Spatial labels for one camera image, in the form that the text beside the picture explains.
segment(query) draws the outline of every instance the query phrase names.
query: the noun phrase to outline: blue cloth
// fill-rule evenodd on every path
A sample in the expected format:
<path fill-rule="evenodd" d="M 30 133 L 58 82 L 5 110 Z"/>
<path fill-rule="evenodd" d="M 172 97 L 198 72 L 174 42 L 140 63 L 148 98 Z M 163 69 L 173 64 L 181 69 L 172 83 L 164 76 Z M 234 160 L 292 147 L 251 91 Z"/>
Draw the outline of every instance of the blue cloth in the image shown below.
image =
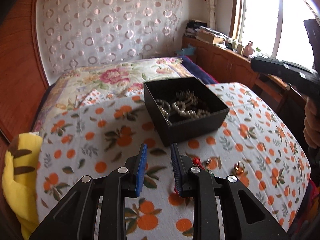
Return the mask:
<path fill-rule="evenodd" d="M 194 64 L 187 56 L 178 56 L 183 60 L 182 65 L 196 78 L 199 78 L 205 85 L 217 84 L 218 82 L 200 68 L 197 64 Z"/>

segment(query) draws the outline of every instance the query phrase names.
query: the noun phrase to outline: floral quilt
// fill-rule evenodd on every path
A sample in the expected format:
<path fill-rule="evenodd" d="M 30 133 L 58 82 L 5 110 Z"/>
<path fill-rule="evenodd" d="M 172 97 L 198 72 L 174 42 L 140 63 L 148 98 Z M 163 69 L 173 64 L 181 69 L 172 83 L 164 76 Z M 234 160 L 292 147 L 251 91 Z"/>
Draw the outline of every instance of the floral quilt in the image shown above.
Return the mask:
<path fill-rule="evenodd" d="M 154 58 L 121 64 L 81 67 L 64 73 L 56 82 L 37 118 L 33 131 L 43 134 L 43 126 L 57 114 L 73 110 L 78 95 L 96 89 L 107 98 L 141 94 L 143 82 L 193 76 L 179 58 Z"/>

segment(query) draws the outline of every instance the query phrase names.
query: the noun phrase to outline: cardboard box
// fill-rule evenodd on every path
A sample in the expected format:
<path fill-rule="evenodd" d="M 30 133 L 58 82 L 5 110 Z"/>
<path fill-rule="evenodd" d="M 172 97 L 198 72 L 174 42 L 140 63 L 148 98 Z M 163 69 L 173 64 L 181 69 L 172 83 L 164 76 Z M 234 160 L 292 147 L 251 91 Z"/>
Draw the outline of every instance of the cardboard box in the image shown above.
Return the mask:
<path fill-rule="evenodd" d="M 197 32 L 196 35 L 198 38 L 200 38 L 203 41 L 206 41 L 210 44 L 222 44 L 224 39 L 218 36 L 215 36 L 214 34 L 207 34 L 203 32 Z"/>
<path fill-rule="evenodd" d="M 194 120 L 184 120 L 182 117 L 179 120 L 175 115 L 176 122 L 170 120 L 172 122 L 170 126 L 160 112 L 156 99 L 166 100 L 172 104 L 176 93 L 180 90 L 194 92 L 200 100 L 207 104 L 211 114 Z M 183 142 L 217 130 L 229 112 L 229 108 L 194 77 L 146 82 L 144 83 L 144 97 L 147 110 L 165 147 L 174 142 Z"/>

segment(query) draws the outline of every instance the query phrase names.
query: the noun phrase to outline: bedspread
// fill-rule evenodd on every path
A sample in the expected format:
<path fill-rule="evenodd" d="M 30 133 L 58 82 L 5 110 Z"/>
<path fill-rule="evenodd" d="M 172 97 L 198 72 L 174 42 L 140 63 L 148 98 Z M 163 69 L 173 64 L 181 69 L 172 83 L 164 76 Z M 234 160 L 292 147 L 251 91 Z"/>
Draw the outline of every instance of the bedspread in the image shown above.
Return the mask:
<path fill-rule="evenodd" d="M 236 162 L 244 162 L 245 172 L 238 178 L 287 231 L 310 179 L 304 152 L 279 117 L 249 88 L 239 83 L 208 87 L 230 111 L 217 131 L 179 143 L 180 153 L 210 159 L 208 169 L 222 178 L 234 174 Z M 193 200 L 174 193 L 170 148 L 163 146 L 143 95 L 63 113 L 44 129 L 36 182 L 40 221 L 82 176 L 108 175 L 137 155 L 144 142 L 148 163 L 141 197 L 125 203 L 127 238 L 192 236 Z"/>
<path fill-rule="evenodd" d="M 76 96 L 85 95 L 93 89 L 113 97 L 125 97 L 143 90 L 143 82 L 157 79 L 190 77 L 192 74 L 174 57 L 153 58 L 81 67 L 64 73 L 50 92 L 35 122 L 33 131 L 43 135 L 43 127 L 57 114 L 73 110 Z"/>

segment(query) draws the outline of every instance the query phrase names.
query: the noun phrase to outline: hand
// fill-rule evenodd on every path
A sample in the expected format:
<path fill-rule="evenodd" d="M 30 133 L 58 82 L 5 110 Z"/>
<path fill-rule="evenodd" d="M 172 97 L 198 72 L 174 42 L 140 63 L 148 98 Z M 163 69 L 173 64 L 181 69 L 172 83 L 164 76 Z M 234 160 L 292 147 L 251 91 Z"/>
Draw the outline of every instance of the hand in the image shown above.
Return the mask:
<path fill-rule="evenodd" d="M 303 134 L 308 145 L 314 149 L 320 147 L 320 119 L 316 117 L 317 108 L 315 103 L 308 98 L 304 107 L 306 117 L 304 119 Z"/>

